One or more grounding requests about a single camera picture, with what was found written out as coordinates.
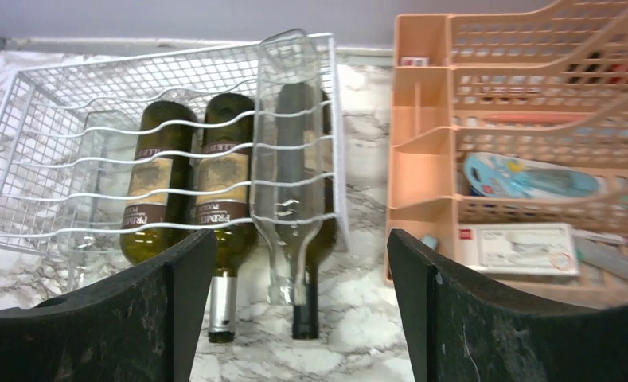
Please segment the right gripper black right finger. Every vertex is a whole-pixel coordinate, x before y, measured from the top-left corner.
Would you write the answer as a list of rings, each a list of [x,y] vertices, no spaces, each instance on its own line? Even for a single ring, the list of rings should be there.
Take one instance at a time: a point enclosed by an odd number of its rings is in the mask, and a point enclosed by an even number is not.
[[[401,229],[388,259],[418,381],[628,381],[628,305],[592,309],[512,288]]]

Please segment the clear glass bottle tall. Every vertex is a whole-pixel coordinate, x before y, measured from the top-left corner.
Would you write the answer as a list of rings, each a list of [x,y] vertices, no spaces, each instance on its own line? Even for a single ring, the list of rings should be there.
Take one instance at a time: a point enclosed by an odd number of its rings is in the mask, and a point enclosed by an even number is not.
[[[64,203],[57,235],[65,257],[64,290],[85,287],[128,267],[119,250],[119,235],[135,137],[113,131],[91,131],[78,140],[76,159],[86,158],[69,170],[71,197]]]

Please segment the green wine bottle dark label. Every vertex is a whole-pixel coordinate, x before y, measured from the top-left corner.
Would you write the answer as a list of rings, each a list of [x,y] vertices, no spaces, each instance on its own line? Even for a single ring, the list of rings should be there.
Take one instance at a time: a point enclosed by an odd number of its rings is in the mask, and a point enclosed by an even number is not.
[[[307,83],[285,84],[277,98],[277,231],[289,266],[291,336],[319,336],[318,268],[337,243],[333,148],[327,94]]]

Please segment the green wine bottle white label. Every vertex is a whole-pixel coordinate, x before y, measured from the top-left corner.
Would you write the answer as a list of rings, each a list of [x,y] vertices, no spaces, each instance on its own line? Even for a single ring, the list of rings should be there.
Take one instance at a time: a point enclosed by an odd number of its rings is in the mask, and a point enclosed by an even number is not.
[[[203,193],[194,202],[195,223],[213,225],[249,216],[248,187],[228,187],[246,181],[251,169],[251,150],[234,147],[253,138],[253,117],[245,116],[224,127],[203,128],[197,133],[196,190]],[[211,343],[229,343],[236,333],[236,297],[240,266],[257,243],[251,223],[215,230],[216,267],[213,272],[208,338]]]

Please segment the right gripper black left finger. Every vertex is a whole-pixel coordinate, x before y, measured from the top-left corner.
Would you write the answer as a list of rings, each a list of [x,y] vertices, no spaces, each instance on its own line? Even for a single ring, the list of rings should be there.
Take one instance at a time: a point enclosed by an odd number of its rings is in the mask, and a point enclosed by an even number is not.
[[[200,230],[99,282],[0,310],[0,381],[187,381],[216,254]]]

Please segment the green Primitivo wine bottle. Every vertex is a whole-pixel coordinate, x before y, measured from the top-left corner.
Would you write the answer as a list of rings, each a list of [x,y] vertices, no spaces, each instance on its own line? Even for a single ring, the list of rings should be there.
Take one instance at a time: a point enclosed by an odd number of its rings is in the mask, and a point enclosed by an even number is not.
[[[192,188],[193,171],[190,158],[164,155],[167,150],[189,153],[194,128],[186,124],[170,124],[161,130],[153,129],[162,123],[185,120],[195,123],[196,115],[186,106],[171,101],[156,101],[142,113],[140,131],[135,146],[134,160],[144,160],[132,167],[131,179],[123,213],[122,228],[140,228],[145,224],[189,222],[190,196],[166,193],[165,189]]]

